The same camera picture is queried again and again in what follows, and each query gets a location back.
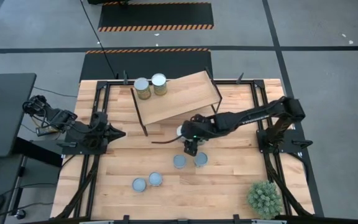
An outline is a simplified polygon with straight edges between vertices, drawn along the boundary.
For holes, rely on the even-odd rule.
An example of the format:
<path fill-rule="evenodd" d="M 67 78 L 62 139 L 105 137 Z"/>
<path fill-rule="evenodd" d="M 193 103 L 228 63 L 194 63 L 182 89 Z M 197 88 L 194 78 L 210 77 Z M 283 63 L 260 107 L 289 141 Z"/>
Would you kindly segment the green artificial plant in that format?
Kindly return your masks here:
<path fill-rule="evenodd" d="M 247 202 L 264 220 L 270 220 L 283 212 L 283 202 L 277 187 L 269 181 L 253 183 L 247 194 Z"/>

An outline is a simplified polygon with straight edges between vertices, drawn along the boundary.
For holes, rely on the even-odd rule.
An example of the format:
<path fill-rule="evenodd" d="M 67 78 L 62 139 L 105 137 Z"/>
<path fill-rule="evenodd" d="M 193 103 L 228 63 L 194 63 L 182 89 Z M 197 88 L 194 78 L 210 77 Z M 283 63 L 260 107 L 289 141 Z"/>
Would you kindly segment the black aluminium table frame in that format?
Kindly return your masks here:
<path fill-rule="evenodd" d="M 263 104 L 261 90 L 267 101 L 283 95 L 279 79 L 265 80 L 216 80 L 223 96 L 219 112 L 238 112 L 254 107 L 252 96 L 256 91 L 259 105 Z M 212 139 L 199 147 L 208 155 L 204 167 L 195 167 L 193 158 L 186 155 L 187 165 L 176 169 L 173 157 L 183 153 L 183 144 L 151 144 L 176 137 L 176 128 L 183 120 L 196 113 L 205 116 L 213 113 L 210 107 L 181 114 L 147 126 L 149 136 L 139 124 L 130 88 L 113 82 L 110 85 L 107 112 L 112 125 L 127 133 L 113 141 L 100 158 L 94 188 L 92 220 L 129 221 L 157 220 L 178 223 L 177 220 L 233 221 L 258 218 L 247 204 L 247 193 L 254 182 L 267 180 L 264 158 L 258 149 L 257 123 L 241 126 L 230 135 Z M 314 213 L 312 199 L 306 183 L 301 161 L 288 154 L 280 154 L 287 187 L 303 208 Z M 51 217 L 57 216 L 69 203 L 78 189 L 84 156 L 78 155 L 67 163 L 59 176 Z M 147 180 L 151 172 L 163 175 L 159 187 L 150 186 L 144 192 L 135 192 L 131 185 L 135 178 Z"/>

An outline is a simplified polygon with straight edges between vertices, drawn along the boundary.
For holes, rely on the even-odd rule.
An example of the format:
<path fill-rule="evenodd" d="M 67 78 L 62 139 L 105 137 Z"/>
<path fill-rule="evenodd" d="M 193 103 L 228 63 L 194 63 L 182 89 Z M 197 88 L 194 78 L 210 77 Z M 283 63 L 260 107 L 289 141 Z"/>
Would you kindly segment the red tomato tin can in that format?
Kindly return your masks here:
<path fill-rule="evenodd" d="M 160 186 L 163 182 L 162 175 L 158 172 L 152 172 L 149 175 L 149 183 L 152 186 Z"/>

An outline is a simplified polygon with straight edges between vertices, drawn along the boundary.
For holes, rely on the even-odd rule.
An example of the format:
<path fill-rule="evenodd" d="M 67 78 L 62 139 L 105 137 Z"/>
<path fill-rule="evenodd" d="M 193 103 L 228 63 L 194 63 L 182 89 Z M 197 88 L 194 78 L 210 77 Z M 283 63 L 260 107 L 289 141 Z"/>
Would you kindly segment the yellow-green labelled tin can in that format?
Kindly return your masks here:
<path fill-rule="evenodd" d="M 156 73 L 152 76 L 152 84 L 156 95 L 164 95 L 167 93 L 167 79 L 162 73 Z"/>
<path fill-rule="evenodd" d="M 134 88 L 136 90 L 137 96 L 141 100 L 147 100 L 151 97 L 151 90 L 149 87 L 149 81 L 146 78 L 137 78 L 134 81 Z"/>

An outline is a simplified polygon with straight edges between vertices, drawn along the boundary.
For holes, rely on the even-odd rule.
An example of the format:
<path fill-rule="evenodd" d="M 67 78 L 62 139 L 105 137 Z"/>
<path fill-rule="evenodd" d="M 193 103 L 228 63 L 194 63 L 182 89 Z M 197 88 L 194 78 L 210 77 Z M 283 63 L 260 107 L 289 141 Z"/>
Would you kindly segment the black desk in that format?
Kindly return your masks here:
<path fill-rule="evenodd" d="M 13 153 L 24 116 L 22 104 L 30 98 L 34 73 L 0 74 L 0 157 Z"/>

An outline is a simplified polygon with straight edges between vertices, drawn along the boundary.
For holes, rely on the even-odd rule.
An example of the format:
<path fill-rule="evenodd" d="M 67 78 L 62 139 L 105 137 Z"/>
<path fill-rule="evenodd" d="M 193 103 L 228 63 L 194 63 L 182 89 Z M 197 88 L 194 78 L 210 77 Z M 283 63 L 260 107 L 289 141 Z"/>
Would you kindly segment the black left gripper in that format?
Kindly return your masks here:
<path fill-rule="evenodd" d="M 93 148 L 106 147 L 110 142 L 123 138 L 126 134 L 125 132 L 114 128 L 111 123 L 108 124 L 108 116 L 103 112 L 95 112 L 91 124 L 93 127 Z M 106 134 L 107 127 L 110 133 L 108 137 Z"/>

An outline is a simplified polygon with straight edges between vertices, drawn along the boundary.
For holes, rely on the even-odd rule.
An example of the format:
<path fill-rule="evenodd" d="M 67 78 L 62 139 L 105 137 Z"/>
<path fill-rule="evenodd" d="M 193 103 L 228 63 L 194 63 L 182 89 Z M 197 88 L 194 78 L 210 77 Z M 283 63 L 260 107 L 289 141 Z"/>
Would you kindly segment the teal tuna fish can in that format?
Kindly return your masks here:
<path fill-rule="evenodd" d="M 132 189 L 135 192 L 143 192 L 147 187 L 147 183 L 144 178 L 136 178 L 132 182 Z"/>

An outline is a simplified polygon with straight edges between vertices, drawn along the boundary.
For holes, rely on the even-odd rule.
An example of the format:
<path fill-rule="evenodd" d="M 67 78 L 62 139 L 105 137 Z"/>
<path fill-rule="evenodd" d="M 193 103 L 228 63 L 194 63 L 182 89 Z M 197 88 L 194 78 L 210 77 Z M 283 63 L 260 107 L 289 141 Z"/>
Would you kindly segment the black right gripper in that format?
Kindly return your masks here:
<path fill-rule="evenodd" d="M 195 157 L 198 152 L 198 139 L 211 139 L 216 137 L 212 116 L 196 114 L 190 120 L 183 122 L 181 135 L 187 139 L 184 142 L 184 153 Z"/>

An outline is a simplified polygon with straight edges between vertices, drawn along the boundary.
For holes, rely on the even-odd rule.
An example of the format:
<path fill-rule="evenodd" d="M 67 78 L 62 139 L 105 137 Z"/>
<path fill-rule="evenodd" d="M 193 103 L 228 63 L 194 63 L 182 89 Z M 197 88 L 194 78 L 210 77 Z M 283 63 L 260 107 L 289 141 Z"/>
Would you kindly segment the black hazard-striped floor mat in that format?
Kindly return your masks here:
<path fill-rule="evenodd" d="M 151 78 L 156 73 L 168 79 L 208 69 L 213 74 L 207 48 L 140 48 L 90 50 L 85 54 L 80 80 Z"/>
<path fill-rule="evenodd" d="M 100 32 L 207 30 L 214 27 L 209 2 L 107 2 L 101 10 Z"/>

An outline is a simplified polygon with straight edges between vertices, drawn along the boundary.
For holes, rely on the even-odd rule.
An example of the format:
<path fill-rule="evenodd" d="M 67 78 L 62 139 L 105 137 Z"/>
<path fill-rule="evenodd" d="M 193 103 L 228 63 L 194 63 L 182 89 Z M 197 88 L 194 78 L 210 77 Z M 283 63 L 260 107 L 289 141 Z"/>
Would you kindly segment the carrot vegetables tin can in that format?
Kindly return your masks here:
<path fill-rule="evenodd" d="M 196 167 L 203 167 L 208 163 L 208 156 L 205 153 L 200 152 L 194 157 L 193 161 Z"/>

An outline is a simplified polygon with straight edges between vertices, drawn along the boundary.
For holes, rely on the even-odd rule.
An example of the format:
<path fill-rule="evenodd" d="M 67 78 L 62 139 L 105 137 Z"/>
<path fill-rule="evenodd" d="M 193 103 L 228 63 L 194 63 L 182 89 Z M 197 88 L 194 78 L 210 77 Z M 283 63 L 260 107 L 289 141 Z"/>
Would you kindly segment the wooden shelf with black legs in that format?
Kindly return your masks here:
<path fill-rule="evenodd" d="M 204 107 L 219 111 L 223 97 L 208 68 L 201 72 L 167 81 L 167 93 L 162 96 L 151 94 L 142 100 L 130 88 L 140 126 L 148 136 L 146 126 Z"/>

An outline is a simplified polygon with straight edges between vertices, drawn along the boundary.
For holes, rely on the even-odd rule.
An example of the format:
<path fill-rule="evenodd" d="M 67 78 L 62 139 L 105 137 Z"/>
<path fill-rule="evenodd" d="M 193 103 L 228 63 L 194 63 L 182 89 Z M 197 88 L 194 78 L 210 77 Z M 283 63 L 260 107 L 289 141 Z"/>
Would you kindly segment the green peas tin can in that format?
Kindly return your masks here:
<path fill-rule="evenodd" d="M 186 157 L 184 155 L 175 155 L 173 165 L 176 169 L 182 169 L 186 166 Z"/>

